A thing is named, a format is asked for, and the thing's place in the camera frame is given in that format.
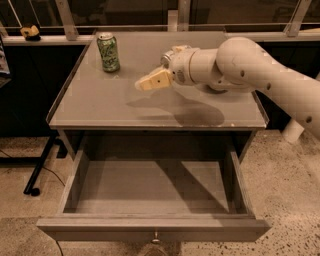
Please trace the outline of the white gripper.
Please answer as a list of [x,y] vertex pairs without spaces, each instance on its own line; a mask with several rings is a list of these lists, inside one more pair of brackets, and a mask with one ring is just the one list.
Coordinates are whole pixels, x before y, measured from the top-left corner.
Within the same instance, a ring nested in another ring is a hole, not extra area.
[[161,89],[169,87],[172,81],[180,85],[194,85],[191,78],[190,63],[198,48],[189,45],[176,45],[161,56],[161,67],[143,76],[135,82],[140,91]]

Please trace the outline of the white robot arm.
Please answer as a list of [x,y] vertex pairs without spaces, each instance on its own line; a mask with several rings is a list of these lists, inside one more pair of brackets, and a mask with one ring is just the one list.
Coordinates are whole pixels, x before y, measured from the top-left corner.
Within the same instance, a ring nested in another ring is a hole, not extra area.
[[161,65],[136,81],[135,87],[146,91],[174,83],[257,90],[320,138],[320,81],[282,65],[248,38],[234,37],[214,49],[174,46],[163,54]]

